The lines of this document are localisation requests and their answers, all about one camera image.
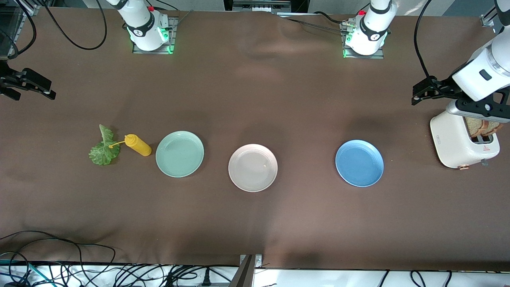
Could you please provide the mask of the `toasted brown bread slice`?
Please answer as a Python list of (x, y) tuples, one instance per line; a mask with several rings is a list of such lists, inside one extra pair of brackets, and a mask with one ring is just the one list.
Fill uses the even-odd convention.
[(465, 123), (470, 138), (476, 138), (486, 129), (486, 122), (481, 119), (465, 117)]
[(502, 128), (502, 126), (503, 126), (503, 123), (501, 123), (501, 122), (483, 120), (483, 127), (485, 127), (485, 129), (482, 131), (481, 136), (488, 137), (488, 136), (496, 133), (499, 129)]

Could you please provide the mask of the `green lettuce leaf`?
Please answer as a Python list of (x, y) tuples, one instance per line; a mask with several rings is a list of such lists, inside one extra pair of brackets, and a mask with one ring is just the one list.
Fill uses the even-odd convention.
[(109, 165), (120, 154), (120, 145), (114, 140), (114, 133), (104, 125), (100, 125), (102, 140), (88, 153), (89, 159), (95, 165)]

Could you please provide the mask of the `yellow mustard squeeze bottle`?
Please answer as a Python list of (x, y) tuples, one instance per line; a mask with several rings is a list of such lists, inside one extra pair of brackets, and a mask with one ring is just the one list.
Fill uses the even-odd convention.
[(113, 147), (120, 145), (122, 143), (126, 144), (129, 148), (133, 149), (134, 151), (136, 151), (137, 153), (144, 157), (149, 156), (152, 153), (151, 146), (148, 145), (145, 141), (143, 141), (141, 138), (139, 138), (139, 136), (135, 134), (128, 134), (124, 137), (124, 141), (112, 143), (108, 145), (108, 147), (110, 149), (113, 149)]

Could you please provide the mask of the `blue plate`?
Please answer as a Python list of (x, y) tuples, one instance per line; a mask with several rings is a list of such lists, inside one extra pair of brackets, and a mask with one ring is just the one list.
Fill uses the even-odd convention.
[(339, 176), (354, 187), (371, 187), (384, 174), (384, 159), (370, 142), (350, 140), (336, 152), (335, 167)]

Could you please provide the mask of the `mint green plate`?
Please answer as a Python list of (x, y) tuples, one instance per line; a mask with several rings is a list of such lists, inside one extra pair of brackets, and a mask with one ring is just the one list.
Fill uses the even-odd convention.
[(165, 175), (182, 178), (193, 174), (204, 159), (204, 145), (194, 133), (175, 131), (159, 143), (155, 162)]

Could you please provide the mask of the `beige plate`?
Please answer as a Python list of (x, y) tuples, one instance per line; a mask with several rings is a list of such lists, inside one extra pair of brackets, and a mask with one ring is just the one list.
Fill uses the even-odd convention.
[(228, 162), (228, 174), (233, 184), (250, 193), (266, 190), (275, 181), (277, 173), (275, 155), (262, 145), (243, 145)]

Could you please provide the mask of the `white toaster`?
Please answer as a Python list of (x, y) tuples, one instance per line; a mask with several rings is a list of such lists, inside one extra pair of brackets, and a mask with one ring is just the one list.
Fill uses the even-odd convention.
[(496, 134), (472, 138), (462, 116), (447, 111), (433, 117), (430, 130), (439, 161), (452, 169), (467, 169), (500, 153)]

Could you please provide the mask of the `aluminium corner profile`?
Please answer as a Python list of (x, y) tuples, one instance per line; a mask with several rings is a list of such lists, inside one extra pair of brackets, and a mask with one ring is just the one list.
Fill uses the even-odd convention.
[(479, 17), (483, 27), (495, 27), (498, 25), (504, 27), (502, 20), (500, 19), (500, 15), (502, 15), (500, 7), (503, 6), (503, 2), (504, 0), (494, 0), (492, 8)]
[(33, 16), (37, 15), (40, 5), (38, 5), (35, 0), (14, 0), (18, 5), (23, 6), (24, 9), (28, 11), (28, 13)]

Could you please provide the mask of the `brown table cloth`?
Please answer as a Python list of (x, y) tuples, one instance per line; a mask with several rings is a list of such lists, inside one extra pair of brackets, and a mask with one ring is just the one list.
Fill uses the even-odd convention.
[[(395, 18), (384, 59), (343, 58), (339, 35), (266, 12), (176, 12), (171, 55), (131, 52), (115, 10), (104, 45), (70, 44), (46, 11), (37, 40), (10, 61), (52, 82), (56, 99), (0, 96), (0, 252), (30, 260), (237, 265), (262, 254), (280, 268), (510, 270), (510, 128), (487, 167), (439, 162), (430, 119), (447, 99), (412, 106), (424, 78), (416, 18)], [(88, 157), (100, 125), (116, 142), (109, 165)], [(174, 178), (155, 153), (175, 131), (196, 134), (201, 166)], [(371, 187), (335, 167), (350, 140), (374, 145), (384, 174)], [(273, 184), (243, 191), (228, 174), (243, 145), (270, 149)]]

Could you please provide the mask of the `clear acrylic enclosure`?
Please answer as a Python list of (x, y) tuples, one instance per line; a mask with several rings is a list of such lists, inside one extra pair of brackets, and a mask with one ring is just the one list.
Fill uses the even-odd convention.
[(0, 2), (0, 60), (7, 60), (12, 54), (12, 42), (22, 20), (22, 11), (18, 6), (8, 6)]

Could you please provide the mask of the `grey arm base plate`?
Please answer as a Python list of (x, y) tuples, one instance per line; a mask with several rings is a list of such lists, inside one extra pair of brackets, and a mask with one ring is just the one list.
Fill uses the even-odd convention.
[(165, 37), (165, 41), (161, 47), (153, 51), (144, 51), (139, 49), (135, 43), (133, 43), (132, 53), (133, 54), (147, 54), (147, 55), (171, 55), (175, 50), (175, 42), (177, 36), (177, 24), (179, 23), (179, 18), (177, 17), (169, 17), (167, 21), (167, 28), (165, 31), (161, 29), (163, 36)]
[(344, 58), (356, 58), (356, 59), (383, 59), (384, 51), (382, 47), (377, 49), (377, 51), (372, 55), (362, 55), (354, 51), (354, 49), (350, 46), (352, 36), (355, 30), (354, 26), (350, 24), (340, 24), (340, 29), (342, 32), (342, 50)]

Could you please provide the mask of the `black metal equipment frame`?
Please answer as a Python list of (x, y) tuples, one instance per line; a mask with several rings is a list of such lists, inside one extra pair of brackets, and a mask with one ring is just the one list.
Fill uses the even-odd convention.
[(226, 11), (307, 13), (311, 0), (222, 0)]

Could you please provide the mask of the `aluminium profile post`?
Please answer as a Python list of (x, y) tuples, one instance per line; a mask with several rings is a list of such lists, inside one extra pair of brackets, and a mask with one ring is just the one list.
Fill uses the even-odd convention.
[(262, 254), (241, 255), (241, 263), (230, 287), (253, 287), (255, 269), (262, 266)]

